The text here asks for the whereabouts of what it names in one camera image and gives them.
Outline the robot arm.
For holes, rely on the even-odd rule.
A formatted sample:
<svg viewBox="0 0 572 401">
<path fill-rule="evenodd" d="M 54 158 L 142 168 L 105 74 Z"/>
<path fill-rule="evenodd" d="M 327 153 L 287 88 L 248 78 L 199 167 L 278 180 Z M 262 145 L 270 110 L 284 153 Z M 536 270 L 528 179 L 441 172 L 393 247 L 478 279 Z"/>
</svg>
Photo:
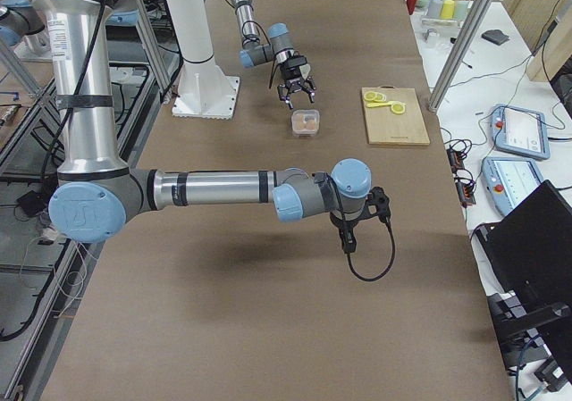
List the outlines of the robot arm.
<svg viewBox="0 0 572 401">
<path fill-rule="evenodd" d="M 175 115 L 230 119 L 240 78 L 226 76 L 215 61 L 204 0 L 166 0 L 181 55 L 181 82 Z M 231 0 L 238 24 L 246 29 L 240 59 L 245 66 L 272 61 L 283 81 L 279 98 L 304 91 L 313 103 L 315 84 L 307 59 L 295 51 L 287 26 L 268 30 L 269 44 L 255 44 L 258 26 L 252 0 Z M 345 255 L 355 252 L 354 227 L 378 218 L 388 230 L 392 252 L 390 199 L 372 187 L 369 167 L 348 158 L 331 174 L 283 171 L 161 171 L 134 166 L 135 145 L 122 155 L 118 145 L 105 23 L 127 14 L 137 18 L 138 0 L 32 0 L 46 16 L 55 72 L 55 103 L 63 135 L 63 162 L 48 202 L 56 229 L 80 243 L 107 241 L 135 216 L 166 206 L 273 203 L 281 221 L 328 213 Z"/>
<path fill-rule="evenodd" d="M 315 101 L 315 82 L 307 58 L 292 44 L 287 26 L 275 23 L 268 30 L 255 20 L 253 0 L 231 0 L 236 14 L 241 46 L 240 61 L 246 68 L 272 63 L 273 70 L 281 73 L 282 82 L 277 85 L 278 97 L 292 107 L 291 96 L 298 92 Z"/>
</svg>

